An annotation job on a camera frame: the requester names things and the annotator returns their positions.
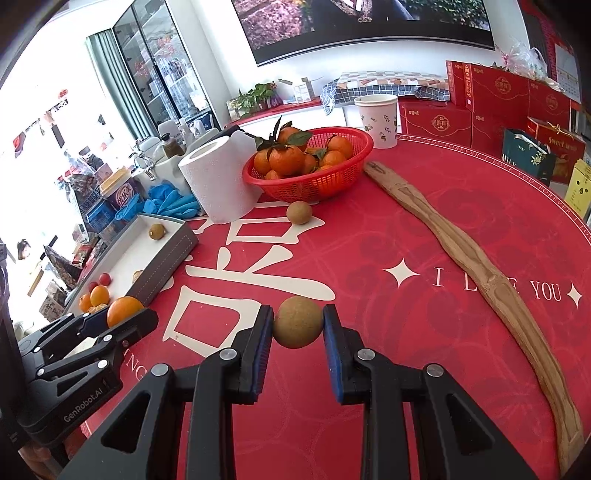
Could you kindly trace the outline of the red gift boxes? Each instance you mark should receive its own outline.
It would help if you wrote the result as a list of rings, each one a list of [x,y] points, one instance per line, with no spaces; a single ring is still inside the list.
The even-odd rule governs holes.
[[[504,131],[538,119],[568,128],[571,100],[547,83],[495,67],[448,60],[450,100],[400,101],[402,132],[501,154]]]

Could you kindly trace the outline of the green potted plant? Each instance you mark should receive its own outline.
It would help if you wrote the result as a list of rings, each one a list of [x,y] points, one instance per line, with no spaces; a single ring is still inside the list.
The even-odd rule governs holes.
[[[257,83],[249,91],[238,93],[232,100],[232,108],[240,117],[263,112],[276,106],[276,84],[273,82]]]

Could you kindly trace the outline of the blue snack pack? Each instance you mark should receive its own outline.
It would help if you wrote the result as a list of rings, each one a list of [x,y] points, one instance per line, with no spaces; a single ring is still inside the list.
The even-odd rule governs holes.
[[[104,199],[98,201],[86,214],[88,225],[95,233],[100,233],[116,215],[113,206]]]

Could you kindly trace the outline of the white paper towel roll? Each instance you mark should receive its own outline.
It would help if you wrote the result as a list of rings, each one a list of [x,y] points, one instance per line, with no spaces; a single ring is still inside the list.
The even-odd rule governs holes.
[[[263,191],[242,179],[242,169],[256,153],[256,142],[238,127],[186,155],[179,169],[206,216],[216,224],[248,214]]]

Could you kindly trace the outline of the dark green gift bag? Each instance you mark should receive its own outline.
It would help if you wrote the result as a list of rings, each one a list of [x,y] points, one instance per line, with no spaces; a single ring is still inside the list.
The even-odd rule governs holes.
[[[547,145],[526,132],[515,129],[504,130],[502,160],[546,186],[551,183],[556,159],[556,155]]]

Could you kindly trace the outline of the wall television screen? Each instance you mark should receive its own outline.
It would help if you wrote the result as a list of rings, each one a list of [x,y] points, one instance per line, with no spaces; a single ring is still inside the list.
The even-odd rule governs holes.
[[[341,44],[434,40],[491,49],[485,3],[455,0],[274,0],[232,3],[259,65]]]

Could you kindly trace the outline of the tangerines with leaves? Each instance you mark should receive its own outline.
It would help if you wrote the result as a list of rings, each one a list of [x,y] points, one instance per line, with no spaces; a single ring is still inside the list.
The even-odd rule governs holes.
[[[280,180],[328,170],[352,159],[353,143],[339,135],[329,135],[322,145],[311,146],[312,134],[277,120],[267,138],[247,133],[256,143],[253,168],[266,180]]]

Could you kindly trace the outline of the white bag with buckle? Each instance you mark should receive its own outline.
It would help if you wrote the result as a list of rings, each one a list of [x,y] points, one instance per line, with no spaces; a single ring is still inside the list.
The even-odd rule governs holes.
[[[131,176],[144,193],[162,183],[171,184],[182,195],[190,193],[190,187],[178,167],[182,156],[167,157],[159,137],[150,136],[138,141],[131,159]]]

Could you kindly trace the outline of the dried fruit husk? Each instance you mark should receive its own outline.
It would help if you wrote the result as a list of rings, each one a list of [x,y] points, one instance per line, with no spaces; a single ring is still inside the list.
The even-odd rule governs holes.
[[[132,283],[135,283],[138,280],[138,278],[141,276],[142,273],[143,273],[143,270],[135,271],[132,275]]]

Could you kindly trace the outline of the orange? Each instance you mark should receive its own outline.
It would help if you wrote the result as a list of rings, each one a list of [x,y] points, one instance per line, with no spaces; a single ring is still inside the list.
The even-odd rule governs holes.
[[[110,294],[106,286],[97,285],[90,292],[90,303],[93,307],[108,305],[109,302]]]
[[[109,328],[122,323],[143,309],[143,304],[132,296],[116,299],[108,308],[106,322]]]
[[[81,312],[86,313],[92,307],[90,295],[88,293],[83,294],[78,301],[78,307]]]

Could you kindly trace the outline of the red plastic basket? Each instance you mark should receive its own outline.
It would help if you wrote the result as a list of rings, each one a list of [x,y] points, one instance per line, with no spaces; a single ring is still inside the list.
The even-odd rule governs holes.
[[[242,168],[242,180],[288,203],[317,202],[348,190],[374,147],[370,135],[359,129],[303,130],[290,122],[255,140],[256,153]]]

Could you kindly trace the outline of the long wooden stick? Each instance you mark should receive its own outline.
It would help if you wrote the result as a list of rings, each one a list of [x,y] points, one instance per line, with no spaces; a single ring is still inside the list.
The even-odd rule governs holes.
[[[414,185],[377,161],[367,162],[363,171],[428,227],[521,348],[552,411],[560,473],[565,476],[585,447],[583,423],[562,368],[531,311],[479,244],[435,209]]]

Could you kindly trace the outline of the grey rectangular tray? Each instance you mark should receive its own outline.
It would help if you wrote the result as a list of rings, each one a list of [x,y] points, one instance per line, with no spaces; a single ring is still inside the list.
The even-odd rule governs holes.
[[[160,240],[152,240],[148,236],[148,229],[154,223],[161,223],[166,229]],[[197,235],[184,221],[157,215],[137,215],[82,273],[79,285],[67,298],[65,312],[81,313],[78,307],[80,296],[88,292],[89,283],[96,282],[102,273],[111,277],[107,289],[112,300],[132,296],[143,305],[149,305],[197,243]],[[143,273],[132,283],[132,275],[138,270],[143,270]]]

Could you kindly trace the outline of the milk tea cup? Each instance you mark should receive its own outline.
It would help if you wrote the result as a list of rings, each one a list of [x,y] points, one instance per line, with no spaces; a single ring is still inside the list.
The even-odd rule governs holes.
[[[100,194],[116,211],[122,209],[138,193],[128,169],[120,168],[100,184]]]

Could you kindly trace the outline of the yellow small box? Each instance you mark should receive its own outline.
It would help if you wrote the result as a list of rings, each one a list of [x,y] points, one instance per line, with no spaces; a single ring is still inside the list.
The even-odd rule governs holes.
[[[585,218],[591,202],[591,169],[584,160],[574,166],[565,195],[565,203],[582,219]]]

